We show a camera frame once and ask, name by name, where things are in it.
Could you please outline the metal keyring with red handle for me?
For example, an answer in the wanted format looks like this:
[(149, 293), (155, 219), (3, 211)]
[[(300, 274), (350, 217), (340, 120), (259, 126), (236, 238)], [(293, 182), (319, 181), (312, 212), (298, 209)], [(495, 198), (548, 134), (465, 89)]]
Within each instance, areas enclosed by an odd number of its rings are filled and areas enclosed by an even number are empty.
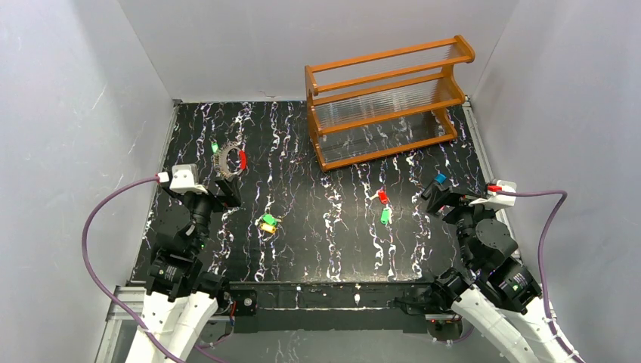
[(219, 144), (219, 150), (213, 153), (213, 166), (224, 178), (240, 176), (247, 170), (247, 157), (242, 145), (237, 142)]

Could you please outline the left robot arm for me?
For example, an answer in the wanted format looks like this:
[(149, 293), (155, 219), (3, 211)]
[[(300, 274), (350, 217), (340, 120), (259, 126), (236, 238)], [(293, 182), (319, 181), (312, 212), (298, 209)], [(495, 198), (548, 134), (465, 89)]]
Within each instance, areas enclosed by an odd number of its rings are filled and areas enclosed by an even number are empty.
[(217, 178), (220, 194), (198, 183), (186, 167), (157, 174), (160, 187), (189, 212), (174, 237), (158, 242), (145, 281), (138, 327), (127, 362), (185, 361), (228, 291), (228, 280), (204, 271), (199, 258), (211, 215), (241, 204), (238, 177)]

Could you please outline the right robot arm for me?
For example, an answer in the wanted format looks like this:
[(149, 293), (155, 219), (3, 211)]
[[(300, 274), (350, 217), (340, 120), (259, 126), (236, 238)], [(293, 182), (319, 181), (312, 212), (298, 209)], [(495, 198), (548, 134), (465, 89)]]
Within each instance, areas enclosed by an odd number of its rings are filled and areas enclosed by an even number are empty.
[(485, 194), (473, 195), (455, 191), (445, 179), (437, 175), (421, 197), (430, 215), (450, 207), (442, 219), (455, 226), (463, 265), (472, 276), (454, 268), (442, 273), (423, 293), (427, 306), (466, 319), (510, 362), (581, 362), (553, 314), (543, 263), (538, 263), (540, 277), (535, 278), (514, 257), (519, 246), (496, 217), (519, 197), (559, 195), (537, 245), (537, 257), (542, 259), (547, 232), (566, 191), (518, 192), (515, 183), (495, 180), (486, 185)]

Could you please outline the black marker with blue cap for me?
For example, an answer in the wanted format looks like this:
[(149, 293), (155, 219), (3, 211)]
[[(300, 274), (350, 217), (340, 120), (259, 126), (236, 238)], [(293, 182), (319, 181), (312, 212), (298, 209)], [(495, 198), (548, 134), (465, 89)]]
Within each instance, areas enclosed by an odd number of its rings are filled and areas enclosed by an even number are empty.
[(434, 183), (436, 183), (437, 185), (443, 185), (446, 181), (447, 176), (442, 173), (439, 173), (434, 179)]

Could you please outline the red key tag with key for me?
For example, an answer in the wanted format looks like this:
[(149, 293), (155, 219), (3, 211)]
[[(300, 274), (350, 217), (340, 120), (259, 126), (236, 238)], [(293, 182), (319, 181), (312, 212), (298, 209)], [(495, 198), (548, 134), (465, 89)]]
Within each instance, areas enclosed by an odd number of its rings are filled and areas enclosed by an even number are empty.
[(389, 204), (389, 198), (384, 188), (379, 189), (375, 194), (371, 195), (370, 200), (378, 200), (383, 205)]

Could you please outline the yellow key tag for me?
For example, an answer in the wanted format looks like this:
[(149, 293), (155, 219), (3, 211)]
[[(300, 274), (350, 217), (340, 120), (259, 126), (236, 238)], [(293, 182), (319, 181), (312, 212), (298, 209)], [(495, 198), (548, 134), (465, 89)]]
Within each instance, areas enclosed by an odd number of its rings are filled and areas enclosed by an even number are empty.
[(268, 232), (270, 234), (275, 234), (276, 230), (277, 230), (275, 226), (269, 225), (267, 223), (262, 223), (262, 224), (260, 224), (259, 227), (260, 227), (261, 230), (263, 230), (265, 232)]

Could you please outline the orange wooden shelf rack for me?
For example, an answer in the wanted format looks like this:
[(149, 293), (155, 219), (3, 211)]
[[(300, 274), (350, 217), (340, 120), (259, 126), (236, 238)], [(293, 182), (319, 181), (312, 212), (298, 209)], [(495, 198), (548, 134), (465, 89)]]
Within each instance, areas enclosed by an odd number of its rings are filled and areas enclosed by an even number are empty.
[(462, 35), (305, 66), (309, 135), (324, 171), (453, 141), (454, 77), (476, 58)]

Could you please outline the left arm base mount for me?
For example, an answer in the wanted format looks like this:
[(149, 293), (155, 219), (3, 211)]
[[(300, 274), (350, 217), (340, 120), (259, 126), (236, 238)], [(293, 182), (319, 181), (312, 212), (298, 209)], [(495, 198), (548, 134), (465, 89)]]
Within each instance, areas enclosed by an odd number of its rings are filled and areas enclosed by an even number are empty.
[(229, 290), (219, 297), (218, 309), (214, 315), (243, 317), (256, 314), (258, 294), (255, 290)]

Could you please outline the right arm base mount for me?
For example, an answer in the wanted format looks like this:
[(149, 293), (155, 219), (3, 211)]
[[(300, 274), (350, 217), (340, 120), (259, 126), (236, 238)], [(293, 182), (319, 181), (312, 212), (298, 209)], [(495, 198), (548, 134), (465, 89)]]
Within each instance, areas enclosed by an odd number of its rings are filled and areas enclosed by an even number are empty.
[(394, 298), (393, 306), (407, 315), (425, 318), (428, 333), (438, 342), (454, 341), (463, 336), (463, 320), (449, 308), (409, 297)]

